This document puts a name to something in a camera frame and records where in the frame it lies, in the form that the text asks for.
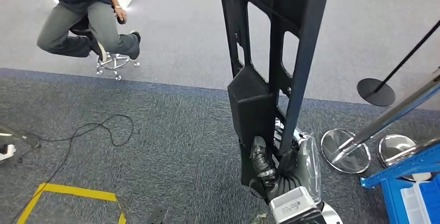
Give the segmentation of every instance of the blue plastic crate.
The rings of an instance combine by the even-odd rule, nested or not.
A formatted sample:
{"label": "blue plastic crate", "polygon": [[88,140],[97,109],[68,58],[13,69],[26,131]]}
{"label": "blue plastic crate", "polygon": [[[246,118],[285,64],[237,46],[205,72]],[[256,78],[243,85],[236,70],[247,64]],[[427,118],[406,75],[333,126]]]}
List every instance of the blue plastic crate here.
{"label": "blue plastic crate", "polygon": [[430,183],[420,184],[420,191],[431,224],[440,224],[440,175],[437,175]]}
{"label": "blue plastic crate", "polygon": [[411,188],[413,185],[409,181],[400,179],[381,181],[383,199],[390,224],[409,224],[400,189]]}

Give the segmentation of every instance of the gray pants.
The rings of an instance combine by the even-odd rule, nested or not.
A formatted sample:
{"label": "gray pants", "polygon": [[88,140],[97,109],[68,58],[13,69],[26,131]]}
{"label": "gray pants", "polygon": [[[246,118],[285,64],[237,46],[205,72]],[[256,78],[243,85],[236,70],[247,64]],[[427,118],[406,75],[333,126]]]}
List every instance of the gray pants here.
{"label": "gray pants", "polygon": [[68,36],[69,29],[86,15],[93,36],[107,52],[138,57],[138,39],[132,34],[118,35],[113,8],[102,2],[60,2],[46,20],[37,45],[52,54],[87,57],[91,50],[89,38]]}

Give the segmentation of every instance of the person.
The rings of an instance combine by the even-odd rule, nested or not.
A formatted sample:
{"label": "person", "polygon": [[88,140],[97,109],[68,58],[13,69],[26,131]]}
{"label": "person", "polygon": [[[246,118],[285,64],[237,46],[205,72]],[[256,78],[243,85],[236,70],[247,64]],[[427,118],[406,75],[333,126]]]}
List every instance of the person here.
{"label": "person", "polygon": [[[41,49],[69,57],[87,57],[93,51],[100,61],[106,60],[106,51],[127,55],[132,60],[138,58],[139,32],[118,34],[115,14],[120,20],[127,19],[127,13],[118,0],[58,1],[38,37],[37,45]],[[69,29],[86,15],[93,36],[69,36]]]}

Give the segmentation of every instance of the white container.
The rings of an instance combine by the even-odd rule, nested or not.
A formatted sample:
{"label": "white container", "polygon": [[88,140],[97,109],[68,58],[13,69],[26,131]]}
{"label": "white container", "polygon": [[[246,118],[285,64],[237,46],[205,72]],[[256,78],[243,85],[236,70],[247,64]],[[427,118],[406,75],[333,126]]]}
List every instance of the white container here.
{"label": "white container", "polygon": [[401,189],[403,204],[405,205],[406,215],[409,224],[431,224],[428,211],[423,200],[420,184],[426,181],[416,182],[411,188]]}

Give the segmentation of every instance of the black pole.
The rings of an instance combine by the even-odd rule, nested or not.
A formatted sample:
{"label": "black pole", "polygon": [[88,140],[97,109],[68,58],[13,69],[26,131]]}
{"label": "black pole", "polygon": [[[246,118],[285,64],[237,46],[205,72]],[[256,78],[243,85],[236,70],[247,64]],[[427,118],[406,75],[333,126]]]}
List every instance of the black pole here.
{"label": "black pole", "polygon": [[367,102],[376,106],[389,106],[394,103],[396,95],[394,90],[387,84],[393,75],[408,61],[409,58],[428,40],[428,38],[440,27],[440,20],[423,37],[423,39],[406,55],[399,65],[386,77],[384,81],[366,78],[357,84],[357,92]]}
{"label": "black pole", "polygon": [[385,83],[387,83],[387,81],[389,81],[391,79],[391,77],[399,70],[399,68],[401,68],[403,66],[403,64],[405,64],[406,61],[408,61],[408,59],[413,56],[413,54],[425,43],[426,40],[428,40],[428,38],[432,35],[432,33],[434,33],[438,27],[440,26],[440,20],[434,25],[434,27],[432,27],[432,29],[425,35],[425,37],[414,47],[414,49],[412,49],[408,55],[406,55],[406,57],[399,63],[399,65],[393,70],[393,72],[391,72],[388,77],[386,77],[386,79],[376,88],[376,90],[374,90],[375,93],[377,93],[382,87],[383,85],[385,85]]}

